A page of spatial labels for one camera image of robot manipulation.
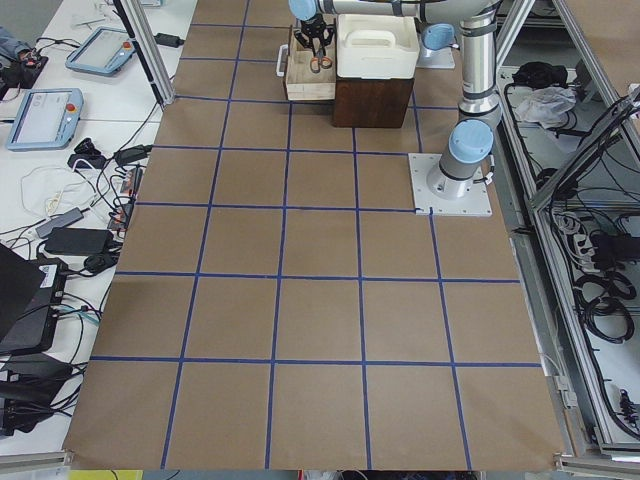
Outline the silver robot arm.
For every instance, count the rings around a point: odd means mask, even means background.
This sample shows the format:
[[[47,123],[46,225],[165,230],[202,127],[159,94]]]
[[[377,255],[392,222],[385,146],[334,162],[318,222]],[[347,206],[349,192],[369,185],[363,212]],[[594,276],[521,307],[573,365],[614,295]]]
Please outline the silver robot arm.
[[[291,1],[305,36],[326,31],[324,16],[337,18],[337,76],[366,81],[413,75],[408,59],[420,47],[439,51],[460,35],[463,56],[461,120],[500,122],[496,81],[496,13],[499,1]]]

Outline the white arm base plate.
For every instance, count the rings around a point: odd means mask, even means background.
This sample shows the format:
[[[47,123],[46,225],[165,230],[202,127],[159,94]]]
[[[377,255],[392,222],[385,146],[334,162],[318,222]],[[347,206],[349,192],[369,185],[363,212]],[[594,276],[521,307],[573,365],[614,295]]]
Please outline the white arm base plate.
[[[478,166],[471,179],[452,180],[440,169],[440,154],[409,153],[414,212],[417,215],[490,217],[485,175]]]
[[[453,70],[455,68],[455,60],[452,48],[447,46],[439,50],[431,50],[421,46],[416,67],[422,69]]]

